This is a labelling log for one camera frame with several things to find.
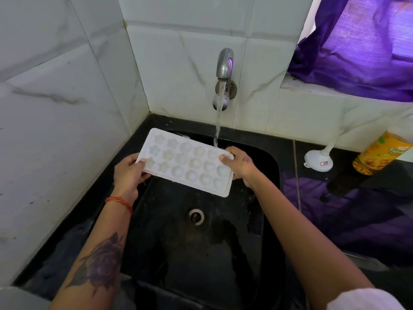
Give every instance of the round mold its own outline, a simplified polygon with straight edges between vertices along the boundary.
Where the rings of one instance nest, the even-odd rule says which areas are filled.
[[[157,145],[149,147],[149,153],[151,155],[157,156],[160,153],[160,151],[161,151],[161,149],[159,149]]]
[[[206,172],[210,172],[215,168],[215,164],[209,161],[205,161],[204,163],[204,170]]]
[[[202,165],[202,162],[198,158],[193,158],[189,161],[189,166],[194,168],[194,169],[199,169]]]
[[[179,164],[185,164],[188,161],[188,156],[183,152],[178,153],[175,156],[175,161],[177,161]]]
[[[216,190],[223,190],[224,187],[224,181],[220,180],[219,178],[214,179],[214,187]]]
[[[220,177],[228,177],[231,169],[228,166],[220,165],[216,168],[216,172]]]
[[[197,156],[197,157],[201,157],[205,154],[205,151],[206,150],[203,147],[196,147],[194,149],[194,155]]]
[[[165,137],[162,135],[156,135],[154,142],[157,143],[158,145],[163,144],[163,142],[165,141]]]
[[[168,161],[171,161],[173,159],[173,151],[171,150],[166,150],[163,152],[162,158]]]
[[[166,173],[166,172],[168,171],[169,167],[170,167],[170,166],[169,166],[168,162],[163,161],[162,163],[160,163],[160,164],[158,165],[158,170],[159,170],[159,172],[164,172],[164,173]]]
[[[208,175],[208,174],[202,174],[199,177],[199,181],[201,182],[202,185],[209,186],[212,182],[212,177],[211,175]]]
[[[218,159],[218,153],[216,151],[209,150],[208,151],[208,157],[209,157],[210,160]]]
[[[194,182],[194,181],[197,180],[198,174],[197,174],[197,172],[195,172],[193,170],[190,170],[190,171],[185,173],[185,178],[186,178],[187,181]]]
[[[183,152],[189,152],[192,150],[192,145],[190,143],[182,143],[179,145],[179,149]]]
[[[176,165],[172,168],[172,175],[175,177],[181,177],[184,173],[182,166]]]

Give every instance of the hand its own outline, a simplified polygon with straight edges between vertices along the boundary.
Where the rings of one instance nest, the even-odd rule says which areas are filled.
[[[142,173],[146,159],[135,164],[139,153],[124,158],[115,166],[113,174],[114,186],[111,196],[122,197],[130,205],[137,199],[137,186],[148,179],[151,175]]]
[[[220,155],[219,159],[222,164],[229,166],[234,172],[234,179],[242,178],[245,186],[252,188],[251,184],[248,182],[248,178],[257,170],[252,159],[242,150],[237,147],[228,147],[225,149],[229,153],[232,153],[234,160],[226,157],[225,155]]]

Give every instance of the sink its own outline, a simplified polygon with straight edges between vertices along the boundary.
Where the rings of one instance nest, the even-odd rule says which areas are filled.
[[[213,138],[170,130],[212,144]],[[253,159],[276,186],[275,159],[220,139]],[[257,198],[241,180],[227,198],[153,177],[131,219],[121,272],[213,309],[270,309],[285,282],[285,257]]]

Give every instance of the oil bottle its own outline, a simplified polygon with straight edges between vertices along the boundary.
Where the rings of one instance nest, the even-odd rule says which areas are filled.
[[[364,175],[373,175],[413,147],[413,114],[403,116],[353,161]]]

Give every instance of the tattoo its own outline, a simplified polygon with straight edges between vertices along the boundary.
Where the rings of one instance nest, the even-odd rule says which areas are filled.
[[[92,297],[96,294],[99,286],[109,290],[115,286],[116,278],[122,260],[122,237],[114,233],[108,239],[99,243],[90,255],[80,259],[82,265],[76,270],[72,281],[65,287],[80,286],[90,281],[94,287]]]

